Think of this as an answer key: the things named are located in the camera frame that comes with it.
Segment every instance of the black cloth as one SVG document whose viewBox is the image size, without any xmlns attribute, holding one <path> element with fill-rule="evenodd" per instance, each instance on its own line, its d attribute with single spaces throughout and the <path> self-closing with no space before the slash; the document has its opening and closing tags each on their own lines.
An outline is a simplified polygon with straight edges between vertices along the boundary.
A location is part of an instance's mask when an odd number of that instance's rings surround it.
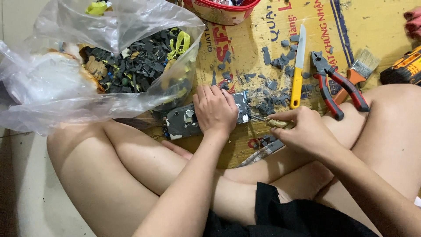
<svg viewBox="0 0 421 237">
<path fill-rule="evenodd" d="M 378 237 L 346 214 L 309 200 L 281 204 L 277 189 L 257 183 L 256 225 L 241 226 L 209 211 L 204 237 Z"/>
</svg>

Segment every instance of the red container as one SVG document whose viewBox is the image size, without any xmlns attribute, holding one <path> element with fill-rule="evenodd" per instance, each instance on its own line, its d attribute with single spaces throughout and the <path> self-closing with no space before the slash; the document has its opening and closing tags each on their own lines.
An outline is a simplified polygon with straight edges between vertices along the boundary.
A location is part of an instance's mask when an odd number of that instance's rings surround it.
<svg viewBox="0 0 421 237">
<path fill-rule="evenodd" d="M 241 6 L 228 6 L 209 0 L 183 0 L 184 6 L 207 21 L 221 25 L 237 25 L 244 21 L 260 0 L 244 0 Z"/>
</svg>

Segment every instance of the cardboard sheet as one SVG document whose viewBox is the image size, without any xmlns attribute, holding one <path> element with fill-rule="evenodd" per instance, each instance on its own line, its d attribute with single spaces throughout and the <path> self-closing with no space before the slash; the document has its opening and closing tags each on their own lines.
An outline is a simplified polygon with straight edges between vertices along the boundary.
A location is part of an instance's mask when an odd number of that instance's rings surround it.
<svg viewBox="0 0 421 237">
<path fill-rule="evenodd" d="M 283 0 L 262 0 L 253 13 L 244 22 L 236 26 L 221 26 L 206 22 L 205 33 L 201 40 L 201 47 L 197 59 L 197 79 L 191 93 L 200 84 L 212 83 L 213 72 L 216 72 L 216 82 L 224 81 L 221 75 L 230 72 L 232 82 L 228 84 L 230 92 L 248 90 L 248 97 L 254 106 L 263 101 L 264 89 L 272 95 L 280 95 L 281 91 L 290 93 L 291 78 L 285 72 L 263 61 L 262 47 L 267 46 L 271 59 L 278 58 L 282 53 L 287 54 L 289 47 L 282 47 L 282 40 L 299 34 L 300 25 L 307 29 L 306 60 L 304 72 L 310 70 L 311 51 L 323 51 L 323 56 L 331 65 L 339 67 L 339 72 L 346 75 L 346 70 L 354 61 L 358 51 L 368 48 L 375 56 L 381 58 L 379 68 L 373 76 L 362 85 L 362 90 L 378 86 L 378 74 L 394 61 L 411 49 L 411 43 L 406 38 L 402 13 L 416 6 L 416 0 L 382 0 L 382 1 L 337 1 L 337 0 L 291 0 L 288 4 Z M 226 62 L 225 69 L 219 70 L 218 65 L 224 60 L 227 52 L 231 53 L 231 63 Z M 245 81 L 245 74 L 263 74 L 267 80 L 254 77 L 250 82 Z M 278 90 L 272 91 L 264 82 L 277 80 Z M 335 95 L 340 87 L 329 81 L 330 92 Z M 326 106 L 320 96 L 318 81 L 313 77 L 303 80 L 301 104 L 326 112 Z M 289 109 L 281 105 L 275 106 L 276 111 Z M 163 140 L 160 128 L 145 131 L 157 140 Z M 218 168 L 232 168 L 240 164 L 251 154 L 253 144 L 269 134 L 269 128 L 262 122 L 252 120 L 251 123 L 238 125 L 222 151 Z M 201 142 L 201 136 L 193 136 L 176 140 L 174 143 L 194 152 Z"/>
</svg>

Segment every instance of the red and black pliers handle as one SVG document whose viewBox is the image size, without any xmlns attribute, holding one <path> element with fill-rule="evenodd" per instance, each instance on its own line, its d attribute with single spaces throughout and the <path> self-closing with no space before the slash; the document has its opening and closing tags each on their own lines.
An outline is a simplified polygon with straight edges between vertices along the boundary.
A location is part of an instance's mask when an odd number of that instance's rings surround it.
<svg viewBox="0 0 421 237">
<path fill-rule="evenodd" d="M 338 73 L 338 67 L 332 66 L 326 71 L 327 75 L 332 78 L 336 83 L 342 86 L 354 103 L 355 108 L 359 112 L 369 112 L 370 107 L 362 96 L 361 92 L 345 77 Z M 322 98 L 326 103 L 328 109 L 332 112 L 333 117 L 337 121 L 341 121 L 344 118 L 344 113 L 340 107 L 333 100 L 328 87 L 328 78 L 326 74 L 316 73 L 313 75 L 315 79 L 319 80 L 320 92 Z"/>
</svg>

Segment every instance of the orange brush handle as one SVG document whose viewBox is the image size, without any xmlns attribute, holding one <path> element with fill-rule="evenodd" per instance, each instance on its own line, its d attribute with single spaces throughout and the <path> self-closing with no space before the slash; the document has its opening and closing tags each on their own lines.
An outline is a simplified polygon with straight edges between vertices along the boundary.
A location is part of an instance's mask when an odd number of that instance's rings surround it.
<svg viewBox="0 0 421 237">
<path fill-rule="evenodd" d="M 358 74 L 353 69 L 348 69 L 348 71 L 346 71 L 346 74 L 348 75 L 348 80 L 354 85 L 359 83 L 359 82 L 366 81 L 364 77 L 362 77 L 360 74 Z M 339 104 L 342 104 L 345 101 L 347 96 L 348 96 L 347 91 L 344 88 L 342 88 L 336 94 L 336 96 L 333 100 L 339 105 Z"/>
</svg>

